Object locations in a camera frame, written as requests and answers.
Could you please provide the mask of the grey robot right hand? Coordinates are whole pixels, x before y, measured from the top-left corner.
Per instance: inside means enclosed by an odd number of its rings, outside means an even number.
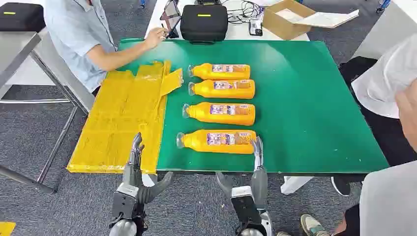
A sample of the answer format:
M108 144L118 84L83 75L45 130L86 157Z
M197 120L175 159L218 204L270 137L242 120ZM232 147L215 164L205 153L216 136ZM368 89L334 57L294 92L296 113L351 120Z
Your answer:
M267 194L268 194L268 175L264 168L263 158L263 141L257 136L252 140L254 149L254 172L251 177L251 193L254 204L258 210L267 208ZM232 199L232 185L226 180L225 176L217 171L215 172L217 183L228 199Z

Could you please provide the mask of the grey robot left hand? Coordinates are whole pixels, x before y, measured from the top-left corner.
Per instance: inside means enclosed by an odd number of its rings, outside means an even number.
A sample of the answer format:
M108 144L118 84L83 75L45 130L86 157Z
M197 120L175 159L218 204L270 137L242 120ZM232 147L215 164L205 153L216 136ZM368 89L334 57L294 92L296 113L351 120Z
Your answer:
M142 151L145 145L142 145L141 142L142 135L139 132L133 138L129 159L124 168L122 182L136 187L138 189L136 190L137 193L135 196L137 201L141 204L148 204L172 183L174 173L167 172L164 178L154 186L148 187L143 185L140 164Z

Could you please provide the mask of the person's hand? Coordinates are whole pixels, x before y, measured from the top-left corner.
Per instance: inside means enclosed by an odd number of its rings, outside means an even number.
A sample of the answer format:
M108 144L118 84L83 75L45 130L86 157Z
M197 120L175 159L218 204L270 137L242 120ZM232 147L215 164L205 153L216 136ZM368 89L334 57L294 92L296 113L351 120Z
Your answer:
M165 28L153 28L151 29L143 42L144 47L147 50L155 48L159 43L166 39L168 30Z

